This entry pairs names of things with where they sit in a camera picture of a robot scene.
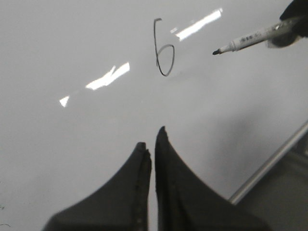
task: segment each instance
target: dark object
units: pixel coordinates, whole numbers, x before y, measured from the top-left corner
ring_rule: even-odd
[[[54,215],[43,231],[146,231],[151,160],[138,143],[120,170],[97,192]]]
[[[158,230],[270,231],[267,224],[235,207],[206,186],[180,159],[165,128],[155,147]]]
[[[307,231],[308,156],[290,151],[239,202],[275,231]]]
[[[219,49],[213,52],[213,55],[217,55],[217,54],[221,54]]]
[[[285,20],[298,16],[302,16],[303,19],[293,27],[292,31],[302,37],[308,37],[308,0],[294,0],[291,2],[280,16],[280,19]]]

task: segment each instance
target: whiteboard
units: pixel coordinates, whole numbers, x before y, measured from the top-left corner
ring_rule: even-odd
[[[0,1],[0,223],[10,225],[1,231],[41,230],[104,185],[139,141],[154,159],[161,126],[229,198],[306,121],[308,46],[212,52],[278,22],[289,3]],[[157,49],[175,50],[168,76],[156,65],[157,18]],[[159,54],[163,73],[172,51]],[[153,172],[150,230],[154,182]]]

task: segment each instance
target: white marker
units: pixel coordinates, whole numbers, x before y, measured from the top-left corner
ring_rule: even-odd
[[[222,54],[228,51],[239,51],[246,47],[250,47],[257,43],[263,42],[265,40],[290,33],[292,31],[292,27],[300,20],[301,17],[286,19],[273,26],[263,28],[240,38],[236,38],[235,40],[231,41],[227,46],[224,46],[222,48],[219,48],[217,51],[214,51],[213,55]]]

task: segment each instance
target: number 6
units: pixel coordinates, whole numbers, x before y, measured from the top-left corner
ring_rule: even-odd
[[[156,18],[154,19],[154,44],[155,44],[155,54],[156,54],[156,66],[158,66],[159,68],[159,71],[160,73],[163,75],[163,76],[168,76],[173,68],[173,64],[174,64],[174,56],[175,56],[175,49],[174,49],[174,46],[172,44],[167,44],[165,46],[162,46],[161,49],[159,49],[159,51],[157,51],[157,44],[156,44],[156,22],[157,21],[161,21],[162,19],[161,18]],[[171,67],[169,69],[169,71],[167,72],[167,74],[164,74],[161,67],[160,67],[160,64],[159,64],[159,59],[158,59],[158,56],[159,54],[167,47],[172,47],[172,50],[173,50],[173,56],[172,56],[172,64],[171,64]]]

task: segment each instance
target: black object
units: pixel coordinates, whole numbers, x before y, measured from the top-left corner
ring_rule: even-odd
[[[138,143],[120,170],[97,192],[54,215],[43,231],[146,231],[151,160]]]
[[[280,16],[281,20],[302,16],[303,18],[292,28],[302,37],[308,37],[308,0],[294,0]]]
[[[160,231],[270,231],[268,225],[206,186],[180,159],[165,128],[155,147]]]

